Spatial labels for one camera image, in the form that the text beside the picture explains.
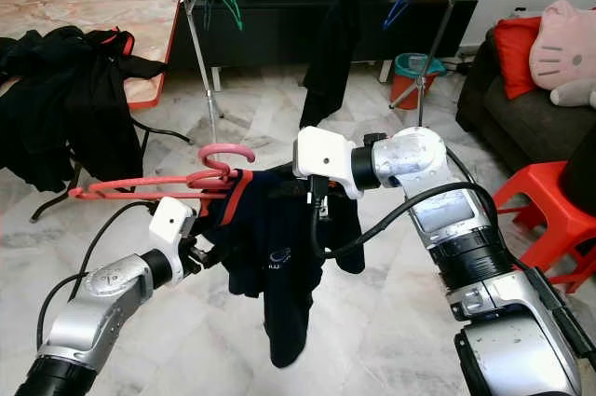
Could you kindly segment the navy garment red stripe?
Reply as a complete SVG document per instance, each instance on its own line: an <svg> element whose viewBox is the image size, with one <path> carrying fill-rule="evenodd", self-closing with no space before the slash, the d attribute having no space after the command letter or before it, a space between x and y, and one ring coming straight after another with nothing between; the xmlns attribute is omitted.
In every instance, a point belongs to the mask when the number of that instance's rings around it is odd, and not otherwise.
<svg viewBox="0 0 596 396"><path fill-rule="evenodd" d="M262 297L271 362L278 369L297 361L306 344L314 290L322 280L319 246L344 247L361 235L358 204L333 187L327 213L317 225L310 212L269 212L265 191L274 183L268 171L242 171L225 199L209 201L193 234L223 248L231 294Z"/></svg>

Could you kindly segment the blue hanger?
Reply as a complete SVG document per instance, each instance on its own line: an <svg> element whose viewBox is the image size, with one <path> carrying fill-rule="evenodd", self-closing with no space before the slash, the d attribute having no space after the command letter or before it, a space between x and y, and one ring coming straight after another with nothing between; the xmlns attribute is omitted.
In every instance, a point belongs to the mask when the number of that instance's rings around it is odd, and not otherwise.
<svg viewBox="0 0 596 396"><path fill-rule="evenodd" d="M408 9L410 0L395 0L382 21L382 29L387 31Z"/></svg>

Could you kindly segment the black shirt green logo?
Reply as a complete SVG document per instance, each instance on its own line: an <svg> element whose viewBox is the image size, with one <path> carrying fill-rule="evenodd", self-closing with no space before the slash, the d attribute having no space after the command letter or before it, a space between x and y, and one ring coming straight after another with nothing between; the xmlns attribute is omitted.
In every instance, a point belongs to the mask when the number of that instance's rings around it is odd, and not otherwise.
<svg viewBox="0 0 596 396"><path fill-rule="evenodd" d="M333 0L303 77L306 95L299 128L318 125L344 105L346 78L359 41L359 0Z"/></svg>

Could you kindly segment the black TV cabinet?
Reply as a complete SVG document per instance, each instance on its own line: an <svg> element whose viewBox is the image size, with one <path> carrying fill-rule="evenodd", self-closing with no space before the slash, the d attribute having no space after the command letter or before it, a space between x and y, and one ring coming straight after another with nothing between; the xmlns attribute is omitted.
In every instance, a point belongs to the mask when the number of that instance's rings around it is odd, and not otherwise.
<svg viewBox="0 0 596 396"><path fill-rule="evenodd" d="M206 17L204 4L193 8L197 39L208 67L261 67L307 63L333 0L238 0L242 25L220 1ZM425 52L433 44L447 0L408 0L405 11L385 27L396 0L358 0L354 21L360 38L355 62L391 60L405 52Z"/></svg>

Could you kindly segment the red bucket teal rim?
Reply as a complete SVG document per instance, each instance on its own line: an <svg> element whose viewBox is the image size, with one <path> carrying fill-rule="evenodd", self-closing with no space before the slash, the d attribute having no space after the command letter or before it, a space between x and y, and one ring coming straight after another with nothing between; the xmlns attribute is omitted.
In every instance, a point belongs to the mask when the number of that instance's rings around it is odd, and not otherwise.
<svg viewBox="0 0 596 396"><path fill-rule="evenodd" d="M447 68L439 59L431 60L421 52L403 52L393 60L393 72L391 109L416 110L423 92Z"/></svg>

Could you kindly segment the black clothes pile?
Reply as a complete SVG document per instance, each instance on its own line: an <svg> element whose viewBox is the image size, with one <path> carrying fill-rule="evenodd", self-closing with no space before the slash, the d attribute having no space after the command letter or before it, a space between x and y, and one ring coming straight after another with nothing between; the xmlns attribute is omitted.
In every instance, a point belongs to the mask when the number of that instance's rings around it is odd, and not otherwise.
<svg viewBox="0 0 596 396"><path fill-rule="evenodd" d="M0 39L0 169L41 192L62 192L72 160L102 182L140 178L143 161L125 93L164 62L122 55L115 30L76 26Z"/></svg>

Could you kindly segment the dark grey sofa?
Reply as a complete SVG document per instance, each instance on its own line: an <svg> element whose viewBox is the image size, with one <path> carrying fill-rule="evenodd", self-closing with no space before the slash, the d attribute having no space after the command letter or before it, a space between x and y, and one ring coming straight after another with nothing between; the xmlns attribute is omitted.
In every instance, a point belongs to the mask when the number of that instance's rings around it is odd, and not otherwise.
<svg viewBox="0 0 596 396"><path fill-rule="evenodd" d="M455 120L485 141L508 169L567 160L596 124L591 107L555 106L543 89L510 99L505 85L491 29L461 86Z"/></svg>

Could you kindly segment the red plastic stool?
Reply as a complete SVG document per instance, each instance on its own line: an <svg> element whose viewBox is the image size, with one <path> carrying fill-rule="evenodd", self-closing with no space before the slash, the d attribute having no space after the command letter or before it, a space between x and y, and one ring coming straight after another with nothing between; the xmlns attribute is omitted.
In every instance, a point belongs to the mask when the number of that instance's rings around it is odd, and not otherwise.
<svg viewBox="0 0 596 396"><path fill-rule="evenodd" d="M549 278L549 282L562 285L568 294L573 294L585 280L596 274L596 246L587 253L579 250L580 244L596 241L596 214L583 212L563 194L561 178L565 165L563 161L555 161L525 166L502 184L494 201L502 206L512 197L528 197L529 203L524 206L498 210L515 213L515 225L525 230L538 225L545 227L545 233L520 259L541 271L549 271L566 256L575 259L577 265L574 271Z"/></svg>

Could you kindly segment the marble table red edge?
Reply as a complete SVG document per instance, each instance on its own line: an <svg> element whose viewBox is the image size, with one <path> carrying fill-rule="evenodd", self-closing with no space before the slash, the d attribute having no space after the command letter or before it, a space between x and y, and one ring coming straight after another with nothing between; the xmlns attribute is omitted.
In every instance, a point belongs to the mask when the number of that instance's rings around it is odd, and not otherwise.
<svg viewBox="0 0 596 396"><path fill-rule="evenodd" d="M63 26L123 30L133 35L135 56L167 62L182 0L0 0L0 33L18 39Z"/></svg>

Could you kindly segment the red cushion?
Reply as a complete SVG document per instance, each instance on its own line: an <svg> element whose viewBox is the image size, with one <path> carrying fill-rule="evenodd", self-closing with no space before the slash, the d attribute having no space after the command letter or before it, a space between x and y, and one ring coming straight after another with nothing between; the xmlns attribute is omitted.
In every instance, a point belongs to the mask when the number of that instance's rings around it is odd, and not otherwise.
<svg viewBox="0 0 596 396"><path fill-rule="evenodd" d="M508 101L541 90L531 77L531 47L539 35L541 17L500 20L494 27L494 46Z"/></svg>

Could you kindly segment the pink Hello Kitty plush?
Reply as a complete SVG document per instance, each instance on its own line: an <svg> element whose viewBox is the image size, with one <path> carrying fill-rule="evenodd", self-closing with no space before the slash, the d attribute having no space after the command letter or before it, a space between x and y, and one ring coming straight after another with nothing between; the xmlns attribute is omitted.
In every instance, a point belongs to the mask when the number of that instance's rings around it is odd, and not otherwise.
<svg viewBox="0 0 596 396"><path fill-rule="evenodd" d="M529 55L531 78L554 90L579 79L596 79L596 11L557 0L541 14Z"/></svg>

